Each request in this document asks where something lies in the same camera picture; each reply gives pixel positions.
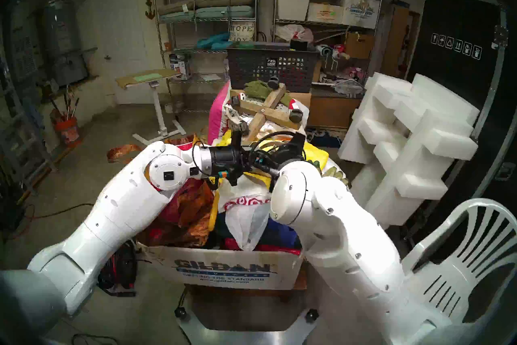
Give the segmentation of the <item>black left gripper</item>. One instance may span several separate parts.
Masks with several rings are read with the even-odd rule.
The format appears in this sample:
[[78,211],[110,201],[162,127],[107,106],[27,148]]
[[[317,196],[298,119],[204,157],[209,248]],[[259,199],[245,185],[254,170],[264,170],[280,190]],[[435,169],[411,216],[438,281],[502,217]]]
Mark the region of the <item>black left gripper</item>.
[[211,147],[211,176],[225,178],[236,183],[240,176],[248,171],[248,150],[242,147],[243,133],[231,131],[231,142],[226,146]]

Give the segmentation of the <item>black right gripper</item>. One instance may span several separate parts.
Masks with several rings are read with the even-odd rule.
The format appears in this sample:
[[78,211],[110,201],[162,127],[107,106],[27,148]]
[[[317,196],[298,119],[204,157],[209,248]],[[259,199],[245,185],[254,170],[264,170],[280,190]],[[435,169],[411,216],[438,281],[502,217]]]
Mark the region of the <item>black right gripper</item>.
[[306,136],[302,133],[271,133],[257,142],[257,168],[278,175],[293,161],[304,161]]

